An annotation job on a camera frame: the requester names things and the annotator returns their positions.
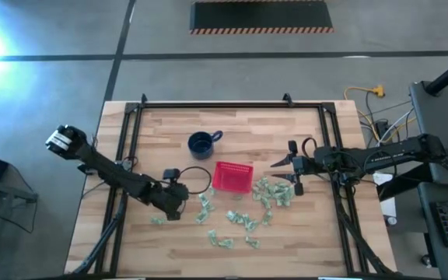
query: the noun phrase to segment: blue mug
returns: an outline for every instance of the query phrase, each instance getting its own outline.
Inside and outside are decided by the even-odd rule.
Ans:
[[[187,140],[187,147],[195,159],[208,159],[214,153],[214,142],[217,142],[224,133],[216,131],[213,135],[199,131]]]

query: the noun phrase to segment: red plastic basket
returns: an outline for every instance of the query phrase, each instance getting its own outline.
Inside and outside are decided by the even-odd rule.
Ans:
[[[254,168],[252,166],[217,162],[212,186],[216,190],[246,194],[252,189],[253,176]]]

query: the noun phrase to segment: wooden table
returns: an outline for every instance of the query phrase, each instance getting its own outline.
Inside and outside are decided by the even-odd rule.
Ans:
[[[344,146],[364,148],[354,102],[335,101],[335,104]],[[117,151],[124,105],[125,102],[107,102],[103,109],[97,148],[110,159],[114,159]],[[187,148],[188,137],[196,131],[217,130],[224,131],[224,136],[216,143],[212,158],[205,161],[192,159]],[[137,148],[139,164],[134,171],[161,180],[166,168],[182,170],[198,165],[213,173],[215,162],[222,160],[253,166],[256,181],[264,175],[291,171],[290,166],[274,169],[269,166],[284,158],[288,140],[300,144],[309,136],[322,145],[320,120],[313,109],[144,110]],[[126,152],[129,139],[130,135],[125,144]],[[311,144],[307,152],[312,155]],[[205,187],[206,180],[203,172],[194,171],[185,173],[180,182],[191,191],[197,191]],[[85,191],[98,182],[99,178],[89,177]],[[294,197],[289,208],[274,205],[271,225],[259,226],[251,234],[261,242],[258,250],[245,243],[244,227],[232,224],[226,218],[226,213],[233,210],[261,219],[264,206],[253,201],[250,195],[236,201],[229,193],[218,192],[210,196],[207,192],[216,210],[201,225],[194,220],[201,205],[198,196],[192,195],[181,220],[161,226],[151,224],[150,217],[163,218],[164,213],[129,198],[117,274],[141,277],[345,275],[331,186],[315,176],[304,176],[302,182],[305,194]],[[104,186],[82,200],[66,271],[79,266],[98,240],[107,194],[108,187]],[[395,269],[374,185],[359,184],[355,203],[363,236],[383,262]],[[218,238],[233,238],[234,249],[213,247],[207,235],[210,229],[216,230]],[[351,249],[358,267],[353,242]],[[105,268],[108,268],[108,257]]]

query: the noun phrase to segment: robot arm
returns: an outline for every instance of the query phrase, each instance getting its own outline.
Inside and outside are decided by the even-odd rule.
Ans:
[[[87,169],[97,170],[98,176],[106,184],[123,188],[129,196],[145,205],[153,204],[166,213],[168,220],[180,219],[177,209],[182,201],[188,199],[188,189],[174,180],[179,174],[176,170],[164,172],[164,179],[171,181],[168,187],[163,187],[159,181],[148,175],[132,173],[121,164],[112,162],[88,144],[84,131],[68,125],[60,125],[46,141],[46,146],[64,159],[77,159],[82,161]]]
[[[303,194],[300,190],[303,186],[299,182],[301,175],[337,172],[341,175],[340,183],[345,185],[357,184],[368,173],[410,161],[438,163],[448,170],[448,151],[439,138],[427,134],[370,149],[320,147],[314,150],[313,158],[297,156],[298,149],[294,141],[289,142],[289,150],[284,160],[271,167],[292,163],[294,174],[273,176],[296,183],[297,195]]]

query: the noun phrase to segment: floor mat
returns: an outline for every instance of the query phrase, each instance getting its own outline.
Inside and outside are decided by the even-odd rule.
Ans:
[[[332,33],[324,1],[200,1],[191,6],[191,34]]]

